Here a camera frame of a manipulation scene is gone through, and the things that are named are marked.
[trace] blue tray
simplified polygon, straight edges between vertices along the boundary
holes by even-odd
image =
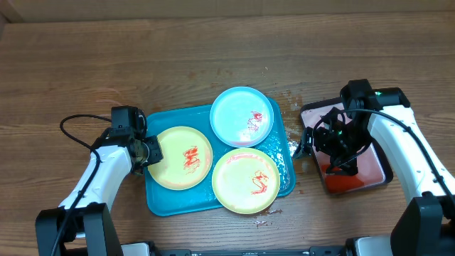
[[[278,196],[289,195],[296,185],[296,174],[292,166],[291,152],[287,144],[286,131],[277,102],[269,98],[274,111],[274,124],[269,136],[255,149],[269,155],[278,166],[281,178]],[[212,189],[212,173],[218,160],[234,148],[221,142],[210,126],[212,105],[188,107],[179,110],[158,112],[147,117],[147,136],[158,135],[176,126],[187,126],[202,132],[212,145],[213,164],[205,179],[198,185],[183,191],[172,191],[157,184],[148,171],[145,172],[147,205],[152,213],[170,216],[222,207]]]

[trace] plate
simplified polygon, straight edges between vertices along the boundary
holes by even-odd
[[[183,190],[196,186],[212,166],[212,146],[191,127],[172,127],[158,134],[163,160],[149,166],[154,180],[165,188]]]
[[[234,149],[215,165],[212,187],[227,209],[241,214],[258,213],[278,195],[278,168],[262,151]]]
[[[215,135],[233,147],[251,147],[263,141],[273,126],[270,101],[258,90],[234,87],[221,93],[210,109]]]

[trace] red stain on plate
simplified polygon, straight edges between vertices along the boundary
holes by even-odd
[[[183,165],[183,168],[185,170],[188,169],[188,173],[186,174],[194,173],[200,166],[198,147],[193,146],[191,149],[185,151],[183,155],[185,156],[185,164]]]
[[[255,172],[255,177],[253,177],[253,183],[259,188],[258,191],[252,191],[252,195],[257,195],[261,193],[265,193],[267,191],[267,184],[266,182],[269,181],[269,177],[263,174],[261,171]]]
[[[252,132],[257,132],[259,125],[262,122],[262,114],[256,111],[251,111],[253,117],[248,119],[248,129]]]

